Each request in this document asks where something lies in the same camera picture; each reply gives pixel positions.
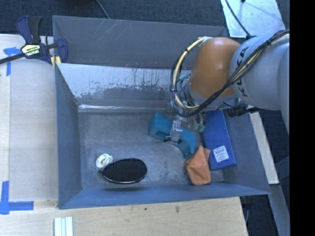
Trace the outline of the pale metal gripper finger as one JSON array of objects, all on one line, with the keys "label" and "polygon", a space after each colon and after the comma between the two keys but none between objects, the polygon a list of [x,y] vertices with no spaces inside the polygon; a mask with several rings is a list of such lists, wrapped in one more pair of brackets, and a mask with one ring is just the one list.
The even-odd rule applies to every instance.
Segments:
[{"label": "pale metal gripper finger", "polygon": [[172,121],[172,127],[171,127],[171,133],[170,133],[170,140],[173,142],[178,142],[180,139],[180,136],[182,134],[182,126],[180,120],[173,120]]}]

